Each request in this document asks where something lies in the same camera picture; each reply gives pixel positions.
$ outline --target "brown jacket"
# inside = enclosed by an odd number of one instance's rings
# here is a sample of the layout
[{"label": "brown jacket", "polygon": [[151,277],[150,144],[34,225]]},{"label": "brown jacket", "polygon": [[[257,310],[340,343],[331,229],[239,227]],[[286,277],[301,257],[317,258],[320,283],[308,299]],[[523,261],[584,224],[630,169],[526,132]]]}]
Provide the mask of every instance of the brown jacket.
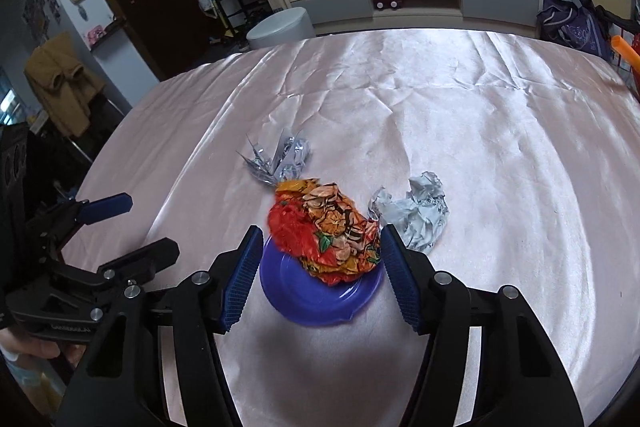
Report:
[{"label": "brown jacket", "polygon": [[63,136],[81,136],[89,127],[88,103],[104,82],[74,53],[68,32],[49,39],[24,67],[31,89]]}]

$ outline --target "ridged blue pad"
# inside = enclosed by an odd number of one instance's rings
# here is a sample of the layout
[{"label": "ridged blue pad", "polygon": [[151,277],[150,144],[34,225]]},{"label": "ridged blue pad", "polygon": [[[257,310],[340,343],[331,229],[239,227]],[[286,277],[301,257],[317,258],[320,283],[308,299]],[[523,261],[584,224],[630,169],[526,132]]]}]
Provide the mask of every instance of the ridged blue pad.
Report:
[{"label": "ridged blue pad", "polygon": [[386,273],[400,306],[402,318],[414,331],[422,324],[420,315],[420,290],[404,259],[404,245],[398,245],[389,227],[380,233],[380,255],[385,263]]},{"label": "ridged blue pad", "polygon": [[256,227],[226,285],[224,308],[220,317],[226,331],[240,320],[249,290],[254,283],[255,273],[260,265],[263,247],[262,230]]},{"label": "ridged blue pad", "polygon": [[103,200],[92,201],[83,206],[78,212],[76,221],[81,225],[92,225],[110,217],[126,214],[131,210],[133,200],[126,193],[116,194]]}]

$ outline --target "satin tablecloth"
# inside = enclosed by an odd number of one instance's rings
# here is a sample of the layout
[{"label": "satin tablecloth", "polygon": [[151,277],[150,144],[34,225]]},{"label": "satin tablecloth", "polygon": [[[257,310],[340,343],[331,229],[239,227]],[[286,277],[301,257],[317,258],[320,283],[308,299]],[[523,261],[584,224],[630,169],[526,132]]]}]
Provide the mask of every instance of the satin tablecloth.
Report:
[{"label": "satin tablecloth", "polygon": [[[386,30],[233,55],[155,87],[127,115],[79,199],[126,191],[132,211],[84,227],[65,248],[95,270],[161,237],[174,285],[268,235],[273,192],[236,153],[246,136],[275,148],[284,126],[312,144],[305,174],[337,182],[366,209],[384,185],[436,172],[450,217],[430,254],[470,287],[518,286],[574,385],[587,425],[614,396],[640,346],[640,106],[599,58],[490,32]],[[478,378],[473,332],[457,422]],[[171,347],[171,333],[163,333]],[[230,333],[217,336],[246,427],[397,426],[426,339],[402,321],[386,279],[352,323],[284,319],[256,279]],[[184,423],[172,351],[172,418]]]}]

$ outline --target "blue plastic plate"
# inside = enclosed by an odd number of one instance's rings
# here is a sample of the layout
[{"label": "blue plastic plate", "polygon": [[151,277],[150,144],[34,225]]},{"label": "blue plastic plate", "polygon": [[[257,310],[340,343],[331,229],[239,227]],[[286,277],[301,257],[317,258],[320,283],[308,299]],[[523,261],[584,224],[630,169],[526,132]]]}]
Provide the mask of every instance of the blue plastic plate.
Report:
[{"label": "blue plastic plate", "polygon": [[327,286],[296,258],[281,252],[270,237],[260,261],[260,282],[271,305],[290,321],[328,326],[350,321],[380,286],[383,271],[381,261],[353,282]]}]

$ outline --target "metal bolt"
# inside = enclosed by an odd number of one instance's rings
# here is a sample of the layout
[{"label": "metal bolt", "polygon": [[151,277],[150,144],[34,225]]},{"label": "metal bolt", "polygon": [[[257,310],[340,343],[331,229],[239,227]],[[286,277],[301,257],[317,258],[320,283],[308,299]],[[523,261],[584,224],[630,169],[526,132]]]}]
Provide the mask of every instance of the metal bolt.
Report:
[{"label": "metal bolt", "polygon": [[100,308],[94,308],[93,310],[91,310],[91,313],[89,313],[91,320],[95,322],[98,322],[102,318],[102,315],[104,314],[102,313],[102,310]]},{"label": "metal bolt", "polygon": [[127,286],[124,290],[124,296],[127,299],[132,299],[133,297],[137,297],[140,295],[140,286],[132,284],[131,286]]},{"label": "metal bolt", "polygon": [[209,273],[205,271],[196,272],[191,276],[191,282],[194,284],[204,284],[209,281]]},{"label": "metal bolt", "polygon": [[433,280],[438,284],[442,284],[443,286],[446,286],[453,280],[453,278],[447,272],[436,272],[435,275],[433,276]]},{"label": "metal bolt", "polygon": [[518,295],[520,295],[518,289],[514,286],[505,286],[502,288],[502,293],[504,293],[504,296],[508,299],[517,299]]}]

